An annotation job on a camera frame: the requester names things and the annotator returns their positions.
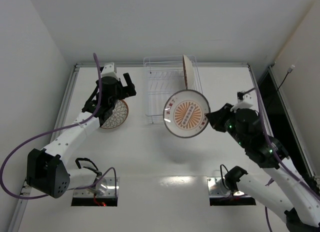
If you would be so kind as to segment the floral brown-rim plate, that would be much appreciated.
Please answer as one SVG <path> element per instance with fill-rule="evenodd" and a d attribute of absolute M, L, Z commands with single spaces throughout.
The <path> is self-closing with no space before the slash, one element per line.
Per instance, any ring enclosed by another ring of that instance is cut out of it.
<path fill-rule="evenodd" d="M 105 130 L 115 129 L 121 126 L 127 119 L 129 115 L 129 107 L 124 100 L 119 100 L 113 111 L 111 116 L 104 122 L 104 124 L 100 127 Z"/>
<path fill-rule="evenodd" d="M 183 65 L 183 76 L 184 83 L 187 90 L 192 90 L 194 88 L 194 68 L 191 60 L 187 55 L 182 56 L 182 65 Z"/>

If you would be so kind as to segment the orange sunburst plate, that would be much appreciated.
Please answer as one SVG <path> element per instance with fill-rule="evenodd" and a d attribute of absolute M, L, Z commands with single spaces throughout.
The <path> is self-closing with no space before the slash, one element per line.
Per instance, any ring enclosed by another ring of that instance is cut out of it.
<path fill-rule="evenodd" d="M 172 94 L 163 108 L 163 122 L 174 136 L 189 139 L 201 134 L 209 121 L 206 114 L 211 112 L 205 96 L 192 89 Z"/>

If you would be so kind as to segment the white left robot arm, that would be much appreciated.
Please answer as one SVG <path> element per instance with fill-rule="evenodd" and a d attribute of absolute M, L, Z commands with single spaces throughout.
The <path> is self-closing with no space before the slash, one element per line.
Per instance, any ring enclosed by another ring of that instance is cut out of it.
<path fill-rule="evenodd" d="M 120 100 L 137 94 L 128 73 L 123 75 L 126 86 L 113 76 L 103 76 L 86 101 L 72 128 L 66 129 L 43 149 L 33 149 L 27 156 L 26 183 L 53 198 L 67 190 L 94 187 L 102 174 L 94 168 L 66 168 L 78 147 L 113 114 Z"/>

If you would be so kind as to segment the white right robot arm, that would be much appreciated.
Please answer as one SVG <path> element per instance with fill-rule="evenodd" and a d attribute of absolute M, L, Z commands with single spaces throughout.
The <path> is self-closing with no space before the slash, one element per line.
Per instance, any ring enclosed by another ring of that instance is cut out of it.
<path fill-rule="evenodd" d="M 245 169 L 235 166 L 228 171 L 223 184 L 231 192 L 241 191 L 275 213 L 290 232 L 320 230 L 320 197 L 295 168 L 280 141 L 266 132 L 263 117 L 250 108 L 232 111 L 226 103 L 220 110 L 207 113 L 212 128 L 228 133 L 280 187 L 283 195 L 271 191 Z"/>

